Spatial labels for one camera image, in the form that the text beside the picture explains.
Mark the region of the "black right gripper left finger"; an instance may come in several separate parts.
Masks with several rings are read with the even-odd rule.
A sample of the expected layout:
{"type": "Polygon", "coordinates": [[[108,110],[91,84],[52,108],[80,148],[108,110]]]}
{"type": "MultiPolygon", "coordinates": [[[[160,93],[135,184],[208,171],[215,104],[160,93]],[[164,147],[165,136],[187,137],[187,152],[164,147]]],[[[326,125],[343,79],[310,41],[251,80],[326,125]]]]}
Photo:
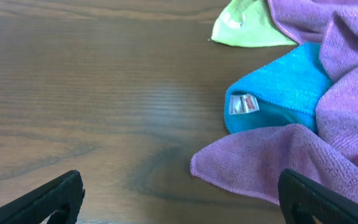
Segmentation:
{"type": "Polygon", "coordinates": [[[70,170],[0,207],[0,224],[75,224],[84,197],[80,172],[70,170]]]}

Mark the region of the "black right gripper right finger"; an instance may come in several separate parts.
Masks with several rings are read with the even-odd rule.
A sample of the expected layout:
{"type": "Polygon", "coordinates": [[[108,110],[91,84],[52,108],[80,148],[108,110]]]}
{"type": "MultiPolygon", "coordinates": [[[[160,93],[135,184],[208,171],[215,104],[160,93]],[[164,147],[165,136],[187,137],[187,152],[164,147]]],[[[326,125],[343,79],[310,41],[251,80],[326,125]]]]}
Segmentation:
{"type": "Polygon", "coordinates": [[[294,170],[281,172],[278,195],[286,224],[358,224],[358,203],[294,170]]]}

